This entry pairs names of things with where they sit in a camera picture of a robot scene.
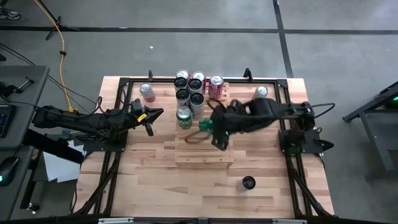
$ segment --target desk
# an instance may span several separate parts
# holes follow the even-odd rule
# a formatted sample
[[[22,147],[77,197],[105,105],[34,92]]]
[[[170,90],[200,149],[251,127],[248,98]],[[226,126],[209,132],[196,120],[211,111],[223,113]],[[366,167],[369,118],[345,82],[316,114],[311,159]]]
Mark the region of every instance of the desk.
[[[104,77],[100,95],[103,108],[113,108],[120,77]],[[307,101],[304,80],[288,79],[291,100]],[[144,103],[134,84],[132,99],[139,97],[149,107],[164,113],[153,125],[154,137],[144,127],[130,130],[122,153],[113,200],[112,216],[293,218],[292,199],[284,156],[277,140],[278,122],[256,133],[231,137],[234,162],[229,169],[179,169],[175,164],[175,90],[172,83],[154,83],[153,103]],[[259,84],[229,84],[230,98],[248,101]],[[103,152],[94,152],[81,167],[76,209],[98,185]],[[307,184],[317,200],[333,213],[325,171],[319,158],[303,155]],[[237,188],[245,175],[256,179],[253,190]],[[298,190],[300,208],[303,198]],[[105,204],[108,190],[105,189]]]
[[[13,93],[9,100],[20,101],[37,105],[43,91],[45,80],[49,74],[49,68],[45,66],[2,66],[0,67],[0,81],[6,85],[20,86],[25,82],[25,76],[33,79],[30,85],[21,94]],[[14,119],[5,138],[0,138],[0,162],[14,155],[19,158],[19,164],[12,183],[6,187],[0,187],[0,220],[11,217],[15,202],[21,191],[22,183],[32,159],[33,147],[20,147],[24,135],[29,127],[34,114],[33,106],[18,104]]]

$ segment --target yellow cable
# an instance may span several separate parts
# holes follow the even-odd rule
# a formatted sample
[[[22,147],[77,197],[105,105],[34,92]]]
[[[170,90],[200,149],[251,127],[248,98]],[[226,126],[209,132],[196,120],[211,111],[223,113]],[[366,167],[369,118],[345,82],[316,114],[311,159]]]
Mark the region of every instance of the yellow cable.
[[[54,24],[55,28],[57,29],[58,33],[60,34],[60,37],[61,37],[61,40],[62,40],[62,51],[64,52],[64,51],[65,51],[65,41],[63,41],[63,35],[62,35],[60,29],[58,28],[58,26],[57,26],[57,24],[55,23],[55,21],[51,18],[51,16],[45,11],[45,9],[43,8],[43,6],[42,6],[41,4],[39,4],[39,3],[37,2],[37,0],[34,0],[34,1],[35,1],[36,4],[42,9],[42,11],[45,13],[45,15],[51,20],[51,22]],[[61,78],[61,83],[62,83],[63,91],[64,91],[64,93],[65,93],[65,97],[66,97],[66,99],[67,99],[67,101],[68,101],[68,111],[69,111],[69,112],[73,112],[73,107],[72,107],[72,105],[70,104],[70,100],[69,100],[69,97],[68,97],[68,94],[67,94],[67,89],[65,88],[65,84],[63,83],[63,77],[62,77],[63,58],[64,58],[64,55],[62,54],[62,56],[61,56],[61,63],[60,63],[60,78]]]

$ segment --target green soda can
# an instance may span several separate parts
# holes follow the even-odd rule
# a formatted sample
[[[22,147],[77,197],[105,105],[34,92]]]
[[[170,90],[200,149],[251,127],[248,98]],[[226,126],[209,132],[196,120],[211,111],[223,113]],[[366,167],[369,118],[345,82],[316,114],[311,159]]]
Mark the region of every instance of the green soda can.
[[[177,109],[178,125],[182,129],[190,129],[192,127],[192,113],[187,106],[182,106]]]

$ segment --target keyboard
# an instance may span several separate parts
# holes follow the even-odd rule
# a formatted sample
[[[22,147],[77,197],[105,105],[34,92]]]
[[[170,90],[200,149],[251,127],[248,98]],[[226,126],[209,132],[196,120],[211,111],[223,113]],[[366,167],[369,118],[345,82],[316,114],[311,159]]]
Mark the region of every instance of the keyboard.
[[[0,105],[0,138],[5,138],[14,117],[15,105]]]

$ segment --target workbench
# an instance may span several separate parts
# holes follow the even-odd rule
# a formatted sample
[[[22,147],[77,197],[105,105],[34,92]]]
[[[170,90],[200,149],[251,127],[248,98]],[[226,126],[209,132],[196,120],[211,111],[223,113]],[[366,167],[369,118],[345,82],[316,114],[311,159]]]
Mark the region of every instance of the workbench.
[[[103,97],[103,109],[114,108],[119,79],[104,77],[99,93]],[[303,79],[288,78],[287,84],[293,103],[308,101]],[[153,103],[142,99],[139,85],[134,83],[131,99],[140,98],[143,105],[163,108],[164,112],[152,126],[153,137],[147,135],[143,126],[128,132],[119,164],[112,217],[294,217],[285,156],[280,152],[277,137],[279,122],[255,133],[232,135],[233,162],[228,168],[184,169],[176,165],[175,152],[180,136],[176,126],[177,102],[173,83],[151,83],[156,95]],[[260,84],[229,83],[229,98],[249,101],[257,86]],[[268,90],[268,97],[275,99],[273,87]],[[103,157],[103,152],[94,152],[82,164],[75,210],[97,187]],[[308,188],[323,208],[333,214],[321,160],[311,154],[303,154],[302,160]],[[240,187],[247,175],[256,179],[256,187],[252,190]],[[101,210],[108,188],[109,184],[104,190]],[[298,186],[297,194],[303,210],[303,197]]]

